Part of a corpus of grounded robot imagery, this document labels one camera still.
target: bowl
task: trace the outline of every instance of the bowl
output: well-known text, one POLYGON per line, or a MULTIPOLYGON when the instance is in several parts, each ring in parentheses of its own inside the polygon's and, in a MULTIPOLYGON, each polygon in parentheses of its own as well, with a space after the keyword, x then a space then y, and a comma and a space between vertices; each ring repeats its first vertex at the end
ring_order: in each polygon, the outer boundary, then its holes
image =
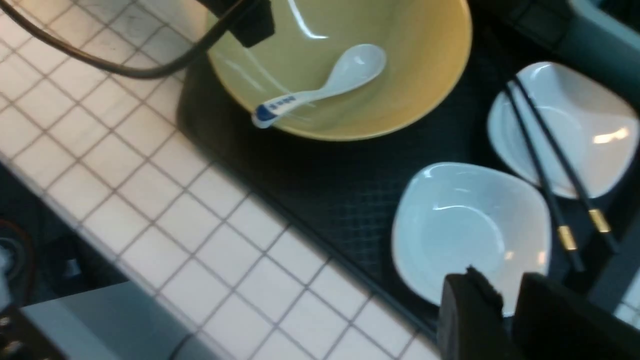
MULTIPOLYGON (((552 62, 534 63, 518 77, 573 165, 590 197, 609 192, 622 178, 638 146, 638 116, 609 89, 585 75, 552 62)), ((556 195, 577 194, 522 93, 513 96, 531 134, 540 162, 556 195)), ((495 152, 520 177, 539 185, 511 103, 500 93, 489 113, 488 133, 495 152)))
MULTIPOLYGON (((245 109, 324 85, 340 55, 357 44, 387 53, 371 83, 297 109, 275 126, 327 141, 373 138, 429 113, 467 64, 472 23, 466 0, 272 1, 276 32, 245 49, 230 33, 209 51, 220 81, 245 109)), ((209 16, 209 25, 216 18, 209 16)))
POLYGON ((392 257, 406 285, 440 305, 447 274, 473 266, 513 315, 525 272, 547 274, 547 204, 525 181, 490 168, 437 163, 406 187, 392 230, 392 257))

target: gold band on chopsticks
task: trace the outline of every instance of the gold band on chopsticks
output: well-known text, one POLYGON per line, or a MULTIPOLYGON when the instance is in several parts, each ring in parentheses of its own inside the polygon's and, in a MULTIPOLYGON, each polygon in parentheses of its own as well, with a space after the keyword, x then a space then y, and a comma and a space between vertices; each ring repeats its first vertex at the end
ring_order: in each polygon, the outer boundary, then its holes
POLYGON ((607 220, 604 218, 604 215, 600 211, 600 209, 591 209, 589 210, 589 216, 591 216, 591 221, 596 225, 596 229, 598 229, 601 233, 608 233, 611 231, 607 220))
POLYGON ((573 239, 571 229, 567 225, 558 227, 558 235, 560 235, 560 241, 562 242, 565 250, 575 251, 578 249, 578 246, 576 246, 575 240, 573 239))

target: textured black mat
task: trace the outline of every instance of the textured black mat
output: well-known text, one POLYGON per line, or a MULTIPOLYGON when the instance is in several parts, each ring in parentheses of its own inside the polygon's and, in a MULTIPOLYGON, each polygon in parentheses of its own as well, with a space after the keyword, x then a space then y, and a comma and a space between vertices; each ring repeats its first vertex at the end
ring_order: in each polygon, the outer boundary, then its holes
MULTIPOLYGON (((499 37, 520 66, 550 55, 509 28, 499 37)), ((428 336, 437 307, 414 295, 390 258, 390 230, 407 181, 439 161, 459 161, 510 172, 486 135, 488 110, 500 88, 476 36, 468 67, 450 96, 416 124, 394 134, 349 143, 317 142, 276 129, 258 130, 229 96, 206 59, 193 65, 179 107, 179 126, 207 154, 251 186, 284 217, 338 259, 428 336)), ((598 199, 601 208, 609 193, 598 199)), ((579 245, 592 233, 576 202, 562 201, 579 245)), ((568 271, 555 241, 549 276, 568 271)))

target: spoon handle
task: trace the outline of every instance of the spoon handle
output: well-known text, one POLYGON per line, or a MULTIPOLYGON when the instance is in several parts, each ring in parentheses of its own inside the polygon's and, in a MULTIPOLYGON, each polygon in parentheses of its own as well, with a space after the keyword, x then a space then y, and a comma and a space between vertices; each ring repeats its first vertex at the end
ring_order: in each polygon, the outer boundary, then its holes
POLYGON ((263 102, 253 112, 251 118, 253 125, 266 129, 276 122, 282 115, 314 100, 314 92, 303 91, 295 94, 286 94, 263 102))

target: tiled countertop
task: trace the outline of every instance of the tiled countertop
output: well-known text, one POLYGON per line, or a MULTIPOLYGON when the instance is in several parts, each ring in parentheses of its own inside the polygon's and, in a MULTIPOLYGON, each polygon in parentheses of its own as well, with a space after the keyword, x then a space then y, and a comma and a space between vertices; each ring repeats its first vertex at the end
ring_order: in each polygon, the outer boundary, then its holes
MULTIPOLYGON (((111 61, 149 67, 191 45, 129 0, 15 5, 111 61)), ((183 76, 106 74, 1 14, 0 159, 222 358, 438 358, 176 130, 183 76)))

